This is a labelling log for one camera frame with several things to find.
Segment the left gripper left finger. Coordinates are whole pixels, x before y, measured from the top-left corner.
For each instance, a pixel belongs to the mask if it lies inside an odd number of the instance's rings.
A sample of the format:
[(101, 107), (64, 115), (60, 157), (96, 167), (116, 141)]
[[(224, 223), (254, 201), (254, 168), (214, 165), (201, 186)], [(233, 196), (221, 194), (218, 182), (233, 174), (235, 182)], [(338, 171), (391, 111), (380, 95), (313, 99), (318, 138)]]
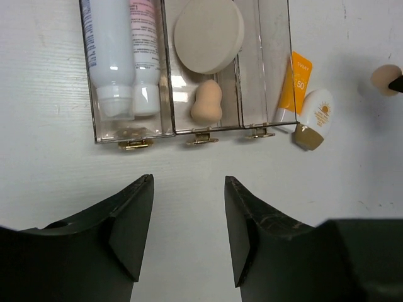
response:
[(154, 200), (146, 174), (43, 229), (1, 228), (2, 301), (130, 301)]

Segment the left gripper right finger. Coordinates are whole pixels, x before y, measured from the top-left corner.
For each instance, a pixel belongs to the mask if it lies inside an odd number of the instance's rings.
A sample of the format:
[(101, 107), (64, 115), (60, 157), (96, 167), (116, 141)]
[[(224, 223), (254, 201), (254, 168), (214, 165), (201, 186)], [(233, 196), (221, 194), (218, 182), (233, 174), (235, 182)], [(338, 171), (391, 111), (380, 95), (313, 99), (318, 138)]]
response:
[(402, 220), (312, 227), (225, 179), (234, 283), (243, 301), (401, 301)]

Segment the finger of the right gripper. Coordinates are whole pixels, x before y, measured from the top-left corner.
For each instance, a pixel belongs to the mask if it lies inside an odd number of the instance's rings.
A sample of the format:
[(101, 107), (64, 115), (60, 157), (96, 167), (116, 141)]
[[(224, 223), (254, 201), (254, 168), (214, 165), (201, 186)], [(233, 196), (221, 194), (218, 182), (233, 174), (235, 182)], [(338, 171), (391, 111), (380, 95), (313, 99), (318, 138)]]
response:
[(388, 85), (388, 88), (392, 91), (403, 93), (403, 75), (399, 76), (394, 81), (392, 81)]

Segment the beige makeup sponge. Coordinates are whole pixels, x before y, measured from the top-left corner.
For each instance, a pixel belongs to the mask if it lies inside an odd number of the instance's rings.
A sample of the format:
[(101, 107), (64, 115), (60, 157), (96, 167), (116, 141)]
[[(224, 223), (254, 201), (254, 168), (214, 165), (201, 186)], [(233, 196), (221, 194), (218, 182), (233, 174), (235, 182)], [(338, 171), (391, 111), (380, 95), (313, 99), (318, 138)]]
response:
[(203, 82), (196, 90), (195, 102), (190, 115), (199, 125), (212, 125), (222, 118), (222, 90), (212, 79)]
[(378, 67), (372, 73), (370, 82), (381, 95), (395, 96), (399, 92), (389, 88), (389, 85), (400, 76), (402, 76), (402, 70), (399, 66), (386, 64)]

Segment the white sunscreen bottle gold cap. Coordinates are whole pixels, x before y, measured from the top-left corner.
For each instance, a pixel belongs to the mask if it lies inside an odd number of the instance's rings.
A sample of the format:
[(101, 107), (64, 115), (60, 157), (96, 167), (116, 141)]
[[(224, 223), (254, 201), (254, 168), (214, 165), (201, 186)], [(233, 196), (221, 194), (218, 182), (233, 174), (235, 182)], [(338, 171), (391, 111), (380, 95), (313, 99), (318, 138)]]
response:
[(293, 134), (295, 143), (304, 150), (317, 149), (329, 132), (334, 110), (334, 98), (327, 89), (310, 92), (304, 99)]

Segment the orange sunscreen tube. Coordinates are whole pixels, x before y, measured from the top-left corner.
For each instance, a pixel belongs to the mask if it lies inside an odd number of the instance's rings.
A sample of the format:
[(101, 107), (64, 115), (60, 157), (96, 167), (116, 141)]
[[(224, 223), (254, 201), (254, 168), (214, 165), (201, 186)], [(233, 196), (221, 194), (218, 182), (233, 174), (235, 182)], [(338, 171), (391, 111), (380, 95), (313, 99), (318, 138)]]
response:
[(312, 69), (313, 64), (310, 60), (295, 51), (292, 52), (274, 119), (279, 131), (285, 133), (295, 131)]

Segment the round beige powder puff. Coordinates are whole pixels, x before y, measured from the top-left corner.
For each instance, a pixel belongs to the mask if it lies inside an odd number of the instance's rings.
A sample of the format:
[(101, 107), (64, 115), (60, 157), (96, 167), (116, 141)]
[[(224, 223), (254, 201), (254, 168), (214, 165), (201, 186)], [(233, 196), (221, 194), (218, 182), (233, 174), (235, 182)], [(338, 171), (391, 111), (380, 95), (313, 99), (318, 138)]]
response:
[(227, 67), (241, 49), (245, 25), (233, 1), (189, 1), (174, 27), (181, 63), (198, 74)]

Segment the white pink tube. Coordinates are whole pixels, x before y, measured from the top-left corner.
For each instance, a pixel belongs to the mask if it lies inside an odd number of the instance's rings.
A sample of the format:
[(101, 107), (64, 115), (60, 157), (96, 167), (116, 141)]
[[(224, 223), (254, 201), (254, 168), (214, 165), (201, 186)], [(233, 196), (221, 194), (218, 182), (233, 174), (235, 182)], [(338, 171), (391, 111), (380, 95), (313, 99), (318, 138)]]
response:
[(160, 112), (161, 78), (154, 2), (130, 1), (130, 24), (135, 63), (133, 110), (135, 116), (153, 116)]

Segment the white spray bottle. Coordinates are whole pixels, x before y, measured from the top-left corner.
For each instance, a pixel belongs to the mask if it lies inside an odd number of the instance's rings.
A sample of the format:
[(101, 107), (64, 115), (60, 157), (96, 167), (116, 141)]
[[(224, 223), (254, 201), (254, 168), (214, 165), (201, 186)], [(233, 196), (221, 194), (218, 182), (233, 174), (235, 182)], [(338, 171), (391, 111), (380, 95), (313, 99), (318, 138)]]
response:
[(133, 120), (132, 30), (129, 1), (80, 2), (90, 83), (103, 121)]

